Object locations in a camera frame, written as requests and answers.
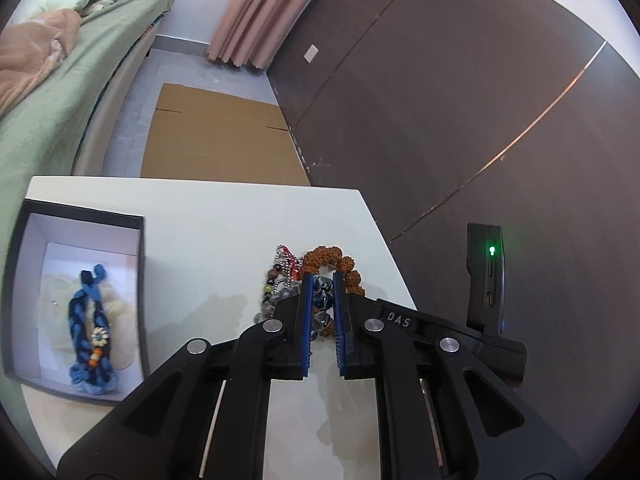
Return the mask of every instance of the wardrobe door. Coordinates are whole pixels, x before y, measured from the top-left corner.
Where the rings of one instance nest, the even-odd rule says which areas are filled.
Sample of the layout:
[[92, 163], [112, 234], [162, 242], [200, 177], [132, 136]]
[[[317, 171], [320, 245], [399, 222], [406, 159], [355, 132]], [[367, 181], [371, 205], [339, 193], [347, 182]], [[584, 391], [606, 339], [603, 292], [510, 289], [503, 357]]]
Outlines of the wardrobe door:
[[389, 244], [419, 309], [464, 325], [466, 224], [502, 226], [517, 393], [590, 469], [640, 399], [640, 79], [607, 45], [519, 142]]
[[[311, 0], [267, 74], [289, 126], [392, 0]], [[312, 63], [304, 55], [315, 45]]]
[[359, 189], [389, 240], [521, 134], [602, 43], [552, 0], [394, 0], [293, 127], [311, 183]]

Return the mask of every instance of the cardboard sheet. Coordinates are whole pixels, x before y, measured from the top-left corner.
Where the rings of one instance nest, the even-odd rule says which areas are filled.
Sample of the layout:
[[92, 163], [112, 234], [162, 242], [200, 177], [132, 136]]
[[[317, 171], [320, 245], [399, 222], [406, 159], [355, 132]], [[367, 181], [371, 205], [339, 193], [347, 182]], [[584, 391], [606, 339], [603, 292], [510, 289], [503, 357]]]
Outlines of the cardboard sheet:
[[143, 178], [309, 186], [276, 105], [164, 84]]

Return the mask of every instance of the tiled floor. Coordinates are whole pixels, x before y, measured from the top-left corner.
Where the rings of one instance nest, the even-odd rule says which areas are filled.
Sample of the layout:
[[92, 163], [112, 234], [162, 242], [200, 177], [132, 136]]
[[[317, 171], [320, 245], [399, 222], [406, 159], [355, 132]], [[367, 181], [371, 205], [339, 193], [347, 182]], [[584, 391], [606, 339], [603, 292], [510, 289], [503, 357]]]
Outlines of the tiled floor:
[[139, 177], [146, 136], [163, 83], [278, 104], [263, 72], [213, 64], [199, 56], [152, 49], [124, 100], [104, 157], [103, 176]]

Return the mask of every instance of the black box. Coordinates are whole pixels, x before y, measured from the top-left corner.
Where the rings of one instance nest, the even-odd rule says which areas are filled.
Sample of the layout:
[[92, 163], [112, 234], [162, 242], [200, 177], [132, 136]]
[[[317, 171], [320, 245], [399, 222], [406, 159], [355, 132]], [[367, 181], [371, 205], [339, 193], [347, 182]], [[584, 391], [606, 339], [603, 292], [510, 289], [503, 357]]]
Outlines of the black box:
[[[148, 376], [144, 231], [145, 219], [140, 216], [24, 200], [9, 245], [0, 300], [7, 376], [60, 397], [111, 405]], [[111, 302], [102, 300], [108, 317], [110, 312], [114, 316], [108, 319], [111, 361], [118, 359], [115, 368], [130, 360], [128, 366], [116, 369], [116, 389], [102, 395], [72, 386], [68, 365], [75, 361], [75, 353], [68, 325], [65, 347], [63, 326], [68, 302], [79, 288], [80, 271], [92, 270], [95, 264], [106, 269], [101, 286], [108, 287]]]

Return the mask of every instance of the pink blanket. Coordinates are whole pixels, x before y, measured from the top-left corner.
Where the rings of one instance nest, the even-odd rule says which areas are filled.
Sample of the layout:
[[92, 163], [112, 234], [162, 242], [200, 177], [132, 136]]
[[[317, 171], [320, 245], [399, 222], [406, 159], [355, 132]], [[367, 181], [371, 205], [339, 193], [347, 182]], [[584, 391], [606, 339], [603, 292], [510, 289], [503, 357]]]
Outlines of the pink blanket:
[[53, 72], [76, 45], [80, 15], [46, 12], [0, 34], [0, 117]]

